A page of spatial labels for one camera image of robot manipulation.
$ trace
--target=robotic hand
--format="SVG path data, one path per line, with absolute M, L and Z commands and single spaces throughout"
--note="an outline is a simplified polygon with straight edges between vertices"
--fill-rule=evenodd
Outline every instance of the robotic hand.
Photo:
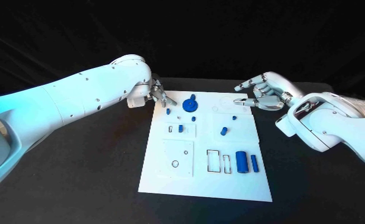
M 266 72 L 241 83 L 239 91 L 254 86 L 255 99 L 236 99 L 233 103 L 275 111 L 287 104 L 288 112 L 275 126 L 291 137 L 294 134 L 317 151 L 324 152 L 343 142 L 365 162 L 365 101 L 333 93 L 304 95 L 292 83 L 277 73 Z
M 144 59 L 134 54 L 111 64 L 0 97 L 0 181 L 24 153 L 54 129 L 127 98 L 128 107 L 148 99 L 176 105 Z

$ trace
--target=black tabletop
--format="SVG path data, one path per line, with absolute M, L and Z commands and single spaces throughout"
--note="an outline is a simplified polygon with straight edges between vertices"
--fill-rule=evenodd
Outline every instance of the black tabletop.
M 163 80 L 176 91 L 232 92 L 241 83 Z M 0 223 L 365 222 L 365 165 L 343 144 L 320 153 L 284 136 L 274 121 L 287 108 L 252 109 L 272 203 L 138 193 L 153 106 L 121 101 L 49 135 L 0 183 Z

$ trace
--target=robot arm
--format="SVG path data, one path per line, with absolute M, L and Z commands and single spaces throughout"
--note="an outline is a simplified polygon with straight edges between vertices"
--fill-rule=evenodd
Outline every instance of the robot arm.
M 233 100 L 245 106 L 278 110 L 288 105 L 287 114 L 275 126 L 290 137 L 294 134 L 304 143 L 323 152 L 343 142 L 365 162 L 365 101 L 340 97 L 333 93 L 304 93 L 277 73 L 266 72 L 241 83 L 235 90 L 254 86 L 255 99 Z
M 151 77 L 144 59 L 137 55 L 125 55 L 108 65 L 1 96 L 0 181 L 26 151 L 54 129 L 124 98 L 129 108 L 142 106 L 148 99 L 160 100 L 161 105 L 165 102 L 176 105 L 164 94 L 160 80 Z

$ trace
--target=blue object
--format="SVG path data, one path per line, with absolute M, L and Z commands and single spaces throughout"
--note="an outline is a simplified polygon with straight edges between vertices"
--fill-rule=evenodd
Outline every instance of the blue object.
M 254 172 L 258 172 L 256 156 L 254 154 L 251 155 L 251 162 L 252 162 Z
M 236 160 L 236 172 L 238 173 L 248 173 L 248 163 L 246 163 L 245 151 L 238 151 L 235 153 L 235 160 Z
M 181 103 L 181 108 L 186 112 L 194 112 L 197 109 L 197 103 L 194 101 L 194 95 L 190 96 L 190 99 L 186 99 Z
M 225 136 L 225 135 L 226 135 L 226 131 L 228 131 L 228 128 L 226 128 L 226 127 L 223 127 L 223 128 L 222 128 L 222 131 L 220 131 L 220 135 L 222 135 L 222 136 Z

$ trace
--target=black table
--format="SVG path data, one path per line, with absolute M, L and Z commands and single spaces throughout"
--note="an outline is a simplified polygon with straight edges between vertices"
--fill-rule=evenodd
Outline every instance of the black table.
M 168 78 L 163 84 L 232 92 L 239 83 Z M 320 153 L 284 136 L 274 121 L 287 109 L 252 109 L 272 203 L 138 193 L 153 106 L 128 109 L 121 101 L 52 133 L 0 184 L 0 223 L 365 222 L 365 165 L 343 144 Z

